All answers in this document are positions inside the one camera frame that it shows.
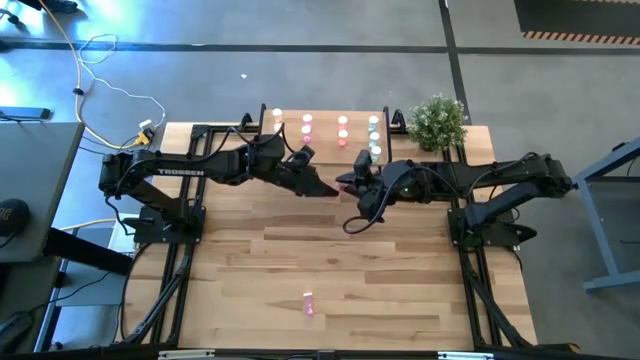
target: desk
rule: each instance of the desk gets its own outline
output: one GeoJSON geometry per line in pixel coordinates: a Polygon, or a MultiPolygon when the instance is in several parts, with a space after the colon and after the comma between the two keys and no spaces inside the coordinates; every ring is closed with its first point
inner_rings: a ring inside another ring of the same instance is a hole
{"type": "MultiPolygon", "coordinates": [[[[167,124],[162,151],[186,152],[192,125],[167,124]]],[[[488,128],[468,130],[469,163],[493,161],[488,128]]],[[[232,136],[225,146],[239,144],[232,136]]],[[[436,160],[406,136],[392,137],[391,144],[394,159],[436,160]]],[[[317,167],[329,184],[351,169],[317,167]]],[[[170,196],[178,195],[180,183],[180,178],[154,179],[170,196]]],[[[486,200],[489,191],[477,190],[477,199],[486,200]]],[[[180,346],[472,349],[460,263],[448,239],[449,204],[398,203],[385,212],[386,224],[348,235],[341,224],[357,214],[355,203],[346,194],[297,198],[260,181],[239,187],[208,181],[205,235],[195,252],[180,346]],[[302,294],[308,291],[314,296],[313,318],[302,312],[302,294]]],[[[166,251],[167,245],[151,245],[133,269],[125,305],[128,333],[158,295],[166,251]]],[[[497,303],[522,336],[535,343],[518,262],[504,249],[487,248],[486,253],[497,303]]],[[[162,339],[172,313],[170,303],[162,339]]],[[[483,306],[479,313],[488,338],[483,306]]]]}

